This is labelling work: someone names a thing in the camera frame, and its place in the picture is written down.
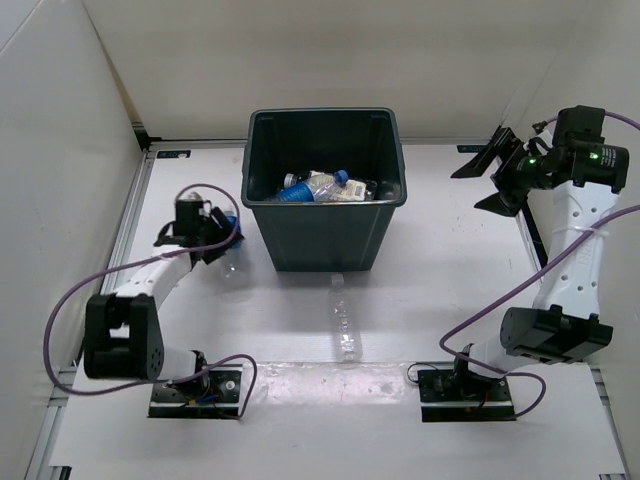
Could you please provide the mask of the clear bottle blue label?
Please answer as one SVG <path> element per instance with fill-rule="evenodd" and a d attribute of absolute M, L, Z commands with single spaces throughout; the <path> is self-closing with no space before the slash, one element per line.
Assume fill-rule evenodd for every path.
<path fill-rule="evenodd" d="M 218 284 L 224 292 L 240 290 L 249 284 L 250 262 L 244 244 L 241 238 L 217 261 Z"/>

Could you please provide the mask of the small bottle green label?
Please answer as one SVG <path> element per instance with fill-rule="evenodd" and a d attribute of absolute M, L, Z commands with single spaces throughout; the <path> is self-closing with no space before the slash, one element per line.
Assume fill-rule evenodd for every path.
<path fill-rule="evenodd" d="M 325 172 L 310 170 L 301 174 L 289 173 L 284 177 L 283 189 L 288 188 L 297 181 L 305 180 L 311 175 Z M 347 182 L 344 190 L 338 194 L 336 201 L 330 202 L 365 202 L 371 201 L 375 197 L 378 184 L 373 180 L 363 180 L 359 178 L 351 178 Z"/>

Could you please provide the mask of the blue label water bottle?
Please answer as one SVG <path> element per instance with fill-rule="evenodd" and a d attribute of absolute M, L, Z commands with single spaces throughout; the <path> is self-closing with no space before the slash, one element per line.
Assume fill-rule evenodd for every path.
<path fill-rule="evenodd" d="M 285 203 L 336 201 L 338 194 L 344 190 L 348 180 L 349 176 L 344 170 L 338 170 L 333 174 L 311 175 L 307 179 L 297 181 L 281 190 L 268 198 L 268 201 Z"/>

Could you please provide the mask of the clear ribbed plastic bottle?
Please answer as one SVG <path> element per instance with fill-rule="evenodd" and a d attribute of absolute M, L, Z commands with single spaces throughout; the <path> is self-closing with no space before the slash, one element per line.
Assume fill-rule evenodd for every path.
<path fill-rule="evenodd" d="M 362 341 L 359 325 L 351 307 L 349 291 L 344 276 L 334 273 L 328 291 L 329 322 L 333 335 L 335 358 L 341 363 L 356 363 L 362 358 Z"/>

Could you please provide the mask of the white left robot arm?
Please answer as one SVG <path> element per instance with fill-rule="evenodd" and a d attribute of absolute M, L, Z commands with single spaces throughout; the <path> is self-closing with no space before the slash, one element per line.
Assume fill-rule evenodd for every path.
<path fill-rule="evenodd" d="M 204 397 L 211 377 L 196 350 L 165 345 L 159 309 L 199 263 L 210 264 L 243 240 L 238 217 L 204 200 L 179 200 L 175 219 L 158 233 L 152 257 L 129 280 L 86 305 L 84 371 L 91 379 L 176 381 L 191 400 Z"/>

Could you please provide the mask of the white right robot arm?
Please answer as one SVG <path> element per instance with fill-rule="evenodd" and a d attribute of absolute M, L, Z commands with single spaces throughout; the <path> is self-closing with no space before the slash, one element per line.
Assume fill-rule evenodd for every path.
<path fill-rule="evenodd" d="M 499 127 L 455 179 L 484 174 L 499 162 L 494 194 L 480 210 L 515 217 L 533 190 L 549 191 L 556 213 L 548 262 L 533 281 L 540 289 L 530 307 L 511 307 L 500 331 L 457 353 L 449 387 L 460 399 L 487 392 L 506 375 L 534 363 L 571 364 L 607 347 L 612 327 L 600 320 L 599 273 L 606 233 L 626 185 L 629 152 L 602 135 L 608 112 L 578 105 L 561 110 L 554 128 L 534 125 L 523 141 Z"/>

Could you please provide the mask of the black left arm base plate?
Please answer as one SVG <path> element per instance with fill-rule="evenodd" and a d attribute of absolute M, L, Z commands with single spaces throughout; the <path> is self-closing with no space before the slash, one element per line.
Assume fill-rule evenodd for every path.
<path fill-rule="evenodd" d="M 155 385 L 147 417 L 151 419 L 231 420 L 240 413 L 243 367 L 240 364 L 214 368 L 193 391 Z"/>

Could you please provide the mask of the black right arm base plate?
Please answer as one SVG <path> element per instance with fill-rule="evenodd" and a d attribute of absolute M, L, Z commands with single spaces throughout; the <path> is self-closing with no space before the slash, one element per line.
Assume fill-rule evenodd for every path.
<path fill-rule="evenodd" d="M 489 387 L 456 384 L 451 369 L 417 371 L 423 423 L 513 421 L 515 409 L 505 380 Z"/>

